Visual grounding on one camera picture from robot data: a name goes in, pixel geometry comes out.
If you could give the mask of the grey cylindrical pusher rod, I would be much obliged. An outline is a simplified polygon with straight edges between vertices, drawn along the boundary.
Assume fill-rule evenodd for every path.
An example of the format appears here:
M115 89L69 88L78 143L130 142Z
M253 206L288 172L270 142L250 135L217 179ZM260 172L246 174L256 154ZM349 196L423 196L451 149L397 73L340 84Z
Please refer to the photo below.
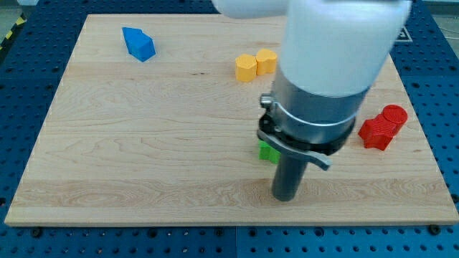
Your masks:
M306 167L305 161L281 154L272 184L273 196L279 201L291 201L297 193Z

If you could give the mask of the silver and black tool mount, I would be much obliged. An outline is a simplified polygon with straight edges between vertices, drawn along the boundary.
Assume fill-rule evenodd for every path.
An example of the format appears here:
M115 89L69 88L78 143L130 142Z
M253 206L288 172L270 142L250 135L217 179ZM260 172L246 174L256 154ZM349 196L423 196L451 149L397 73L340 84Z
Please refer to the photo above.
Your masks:
M277 68L272 90L260 96L265 114L257 136L280 152L278 169L303 171L307 163L323 170L346 142L368 87L343 96L314 93Z

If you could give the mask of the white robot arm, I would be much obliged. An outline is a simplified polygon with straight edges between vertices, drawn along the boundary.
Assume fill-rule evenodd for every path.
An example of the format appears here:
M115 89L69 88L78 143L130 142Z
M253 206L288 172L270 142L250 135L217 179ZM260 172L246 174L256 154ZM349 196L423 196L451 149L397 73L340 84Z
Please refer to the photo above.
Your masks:
M229 18L286 16L258 138L279 151L273 196L294 198L306 166L323 170L351 134L367 92L410 15L410 1L212 0Z

